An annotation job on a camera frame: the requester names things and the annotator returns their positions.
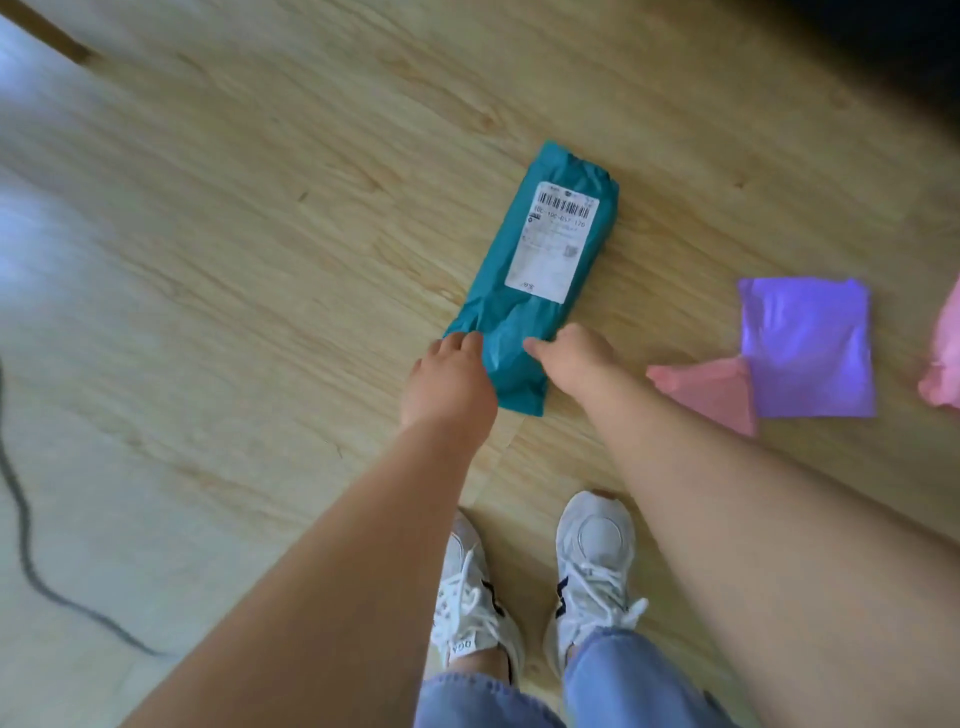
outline person's left hand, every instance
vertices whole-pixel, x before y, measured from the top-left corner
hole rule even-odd
[[[400,428],[432,424],[479,449],[496,419],[496,393],[483,367],[483,334],[451,333],[414,364],[400,400]]]

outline person's left arm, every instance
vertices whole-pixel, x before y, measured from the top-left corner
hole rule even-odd
[[[125,728],[409,726],[470,461],[496,417],[479,333],[417,362],[400,432]]]

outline white sneaker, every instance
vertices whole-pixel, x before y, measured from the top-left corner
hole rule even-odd
[[[635,629],[647,600],[627,597],[636,555],[630,514],[619,500],[584,491],[570,499],[557,526],[559,602],[543,638],[546,661],[563,677],[566,652],[598,627]]]
[[[460,511],[446,542],[430,642],[440,650],[444,669],[450,660],[499,644],[510,661],[511,685],[523,671],[520,630],[497,602],[480,536]]]

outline pink package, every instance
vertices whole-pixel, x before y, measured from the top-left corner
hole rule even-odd
[[[935,407],[960,409],[960,280],[953,286],[933,332],[930,368],[917,387]]]
[[[716,359],[684,367],[652,366],[647,377],[670,399],[741,435],[756,437],[756,412],[746,359]]]

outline hand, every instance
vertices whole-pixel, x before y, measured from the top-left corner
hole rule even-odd
[[[483,334],[451,333],[414,364],[400,400],[400,428],[438,425],[480,449],[496,419],[496,392],[483,368]]]
[[[523,342],[523,349],[543,365],[554,384],[575,400],[597,373],[620,366],[610,342],[581,324],[567,324],[553,341],[530,337]]]

